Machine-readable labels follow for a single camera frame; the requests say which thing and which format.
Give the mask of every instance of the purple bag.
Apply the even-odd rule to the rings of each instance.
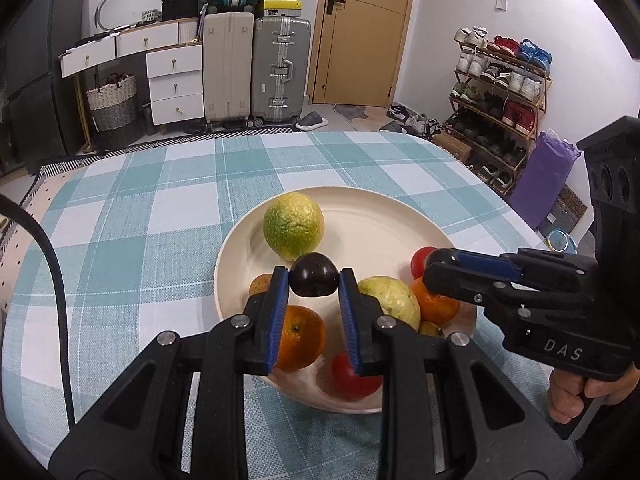
[[[511,207],[529,227],[537,229],[549,214],[581,154],[553,130],[540,133],[509,200]]]

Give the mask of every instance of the hand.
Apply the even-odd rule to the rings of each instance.
[[[584,403],[579,395],[589,399],[607,396],[605,404],[619,404],[625,400],[638,385],[640,370],[631,365],[626,374],[614,383],[604,383],[595,379],[585,380],[584,377],[555,369],[549,379],[549,389],[546,392],[546,404],[549,415],[556,422],[567,424],[572,418],[580,415]]]

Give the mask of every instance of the white plate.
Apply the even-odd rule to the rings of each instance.
[[[409,262],[424,246],[453,247],[447,236],[427,217],[388,196],[352,187],[311,187],[299,192],[318,202],[324,214],[325,230],[316,251],[325,254],[338,270],[353,268],[357,280],[369,276],[391,276],[411,283]],[[267,245],[262,218],[274,198],[249,211],[231,229],[222,244],[213,281],[213,293],[220,319],[244,310],[249,285],[260,274],[273,272],[284,262]],[[284,394],[314,408],[339,413],[375,413],[382,408],[382,389],[361,400],[343,399],[332,387],[329,368],[334,356],[344,351],[340,334],[337,292],[328,298],[299,298],[289,294],[289,304],[315,310],[326,325],[322,355],[311,366],[285,373],[275,369],[265,379]],[[463,304],[446,327],[446,334],[476,326],[477,308]]]

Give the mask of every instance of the wooden door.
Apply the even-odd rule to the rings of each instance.
[[[325,0],[317,104],[388,105],[409,0]]]

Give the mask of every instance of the blue and white checkered tablecloth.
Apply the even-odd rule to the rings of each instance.
[[[260,202],[309,186],[397,198],[462,249],[499,254],[540,244],[462,164],[402,134],[236,137],[105,158],[73,175],[42,221],[65,281],[76,417],[162,330],[211,329],[219,321],[212,271],[226,234]],[[481,313],[475,340],[543,410],[543,367],[503,350]],[[51,278],[32,244],[9,307],[2,394],[9,422],[45,464],[67,433],[58,356]],[[246,378],[245,390],[252,479],[374,478],[379,415],[320,412],[259,379]],[[193,402],[187,432],[192,417]]]

